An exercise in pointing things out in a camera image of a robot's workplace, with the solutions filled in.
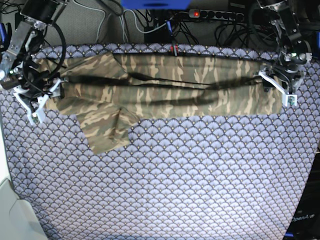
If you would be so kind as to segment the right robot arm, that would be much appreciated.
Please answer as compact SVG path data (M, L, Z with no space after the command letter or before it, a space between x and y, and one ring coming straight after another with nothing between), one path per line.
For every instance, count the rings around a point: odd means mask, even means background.
M23 94L34 99L54 94L59 70L66 58L67 43L57 20L65 10L67 0L28 0L20 11L23 20L6 39L0 50L0 85L5 90L20 87ZM53 70L38 72L35 55L45 43L45 30L52 27L61 41L59 62Z

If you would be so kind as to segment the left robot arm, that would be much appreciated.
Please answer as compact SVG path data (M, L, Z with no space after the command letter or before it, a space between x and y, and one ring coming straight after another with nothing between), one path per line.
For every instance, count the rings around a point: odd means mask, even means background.
M268 74L276 75L289 94L296 93L304 80L301 67L312 59L310 44L300 32L290 5L286 0L257 0L248 10L248 24L256 32L254 12L260 9L260 17L272 25L276 35L277 58L265 69Z

